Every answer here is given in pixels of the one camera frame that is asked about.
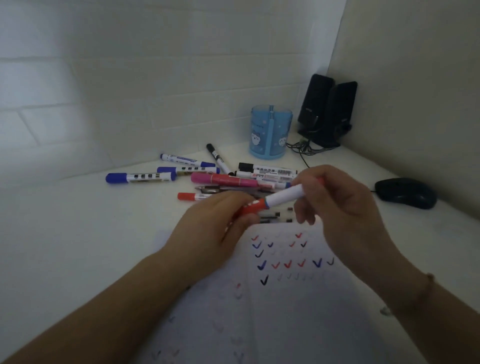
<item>right hand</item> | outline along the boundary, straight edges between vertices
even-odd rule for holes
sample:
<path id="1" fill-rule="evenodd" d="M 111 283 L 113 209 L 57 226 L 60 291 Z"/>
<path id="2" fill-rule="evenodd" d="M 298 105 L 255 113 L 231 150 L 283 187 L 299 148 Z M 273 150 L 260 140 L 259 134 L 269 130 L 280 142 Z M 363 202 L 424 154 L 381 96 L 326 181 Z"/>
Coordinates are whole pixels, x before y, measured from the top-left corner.
<path id="1" fill-rule="evenodd" d="M 317 178 L 323 177 L 325 186 Z M 324 224 L 325 239 L 335 255 L 374 290 L 392 269 L 410 263 L 395 247 L 370 190 L 345 172 L 328 165 L 302 171 L 292 185 L 303 185 L 305 197 L 294 205 L 298 223 Z"/>

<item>black marker cap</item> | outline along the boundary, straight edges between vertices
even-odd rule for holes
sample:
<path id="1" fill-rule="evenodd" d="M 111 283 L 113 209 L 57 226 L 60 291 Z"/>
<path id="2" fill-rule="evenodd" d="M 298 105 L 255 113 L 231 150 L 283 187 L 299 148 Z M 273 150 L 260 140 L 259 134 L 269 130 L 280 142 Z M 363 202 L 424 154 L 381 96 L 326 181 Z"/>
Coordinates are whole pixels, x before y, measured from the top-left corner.
<path id="1" fill-rule="evenodd" d="M 253 173 L 253 164 L 251 163 L 239 163 L 239 170 L 242 172 Z"/>

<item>blue pen holder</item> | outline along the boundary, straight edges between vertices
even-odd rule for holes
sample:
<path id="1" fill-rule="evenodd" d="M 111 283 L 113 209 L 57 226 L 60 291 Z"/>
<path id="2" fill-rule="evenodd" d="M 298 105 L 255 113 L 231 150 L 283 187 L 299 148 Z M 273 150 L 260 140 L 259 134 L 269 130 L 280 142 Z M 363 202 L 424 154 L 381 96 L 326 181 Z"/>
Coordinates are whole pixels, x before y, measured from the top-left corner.
<path id="1" fill-rule="evenodd" d="M 276 159 L 285 154 L 293 113 L 272 105 L 252 109 L 250 153 L 261 159 Z"/>

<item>black marker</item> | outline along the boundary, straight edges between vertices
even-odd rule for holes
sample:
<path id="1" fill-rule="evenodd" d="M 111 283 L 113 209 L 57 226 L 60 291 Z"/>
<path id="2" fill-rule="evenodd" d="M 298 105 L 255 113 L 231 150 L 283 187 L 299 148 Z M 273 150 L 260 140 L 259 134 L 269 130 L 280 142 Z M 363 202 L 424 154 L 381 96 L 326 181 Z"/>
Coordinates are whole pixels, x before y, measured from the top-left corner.
<path id="1" fill-rule="evenodd" d="M 213 158 L 215 158 L 216 162 L 222 169 L 222 171 L 225 174 L 228 174 L 230 176 L 233 176 L 233 173 L 231 170 L 228 169 L 227 165 L 225 164 L 225 161 L 222 159 L 222 157 L 215 151 L 215 148 L 213 148 L 213 145 L 207 144 L 207 149 L 210 153 L 212 153 Z"/>

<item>black computer mouse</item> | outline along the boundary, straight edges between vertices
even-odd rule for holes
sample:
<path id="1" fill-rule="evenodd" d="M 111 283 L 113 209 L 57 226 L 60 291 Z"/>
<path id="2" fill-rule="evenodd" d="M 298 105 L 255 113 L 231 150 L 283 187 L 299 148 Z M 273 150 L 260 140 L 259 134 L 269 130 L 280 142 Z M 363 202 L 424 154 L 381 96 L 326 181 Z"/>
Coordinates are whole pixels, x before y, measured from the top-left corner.
<path id="1" fill-rule="evenodd" d="M 437 203 L 437 194 L 426 184 L 412 178 L 392 178 L 378 181 L 375 192 L 384 201 L 428 210 Z"/>

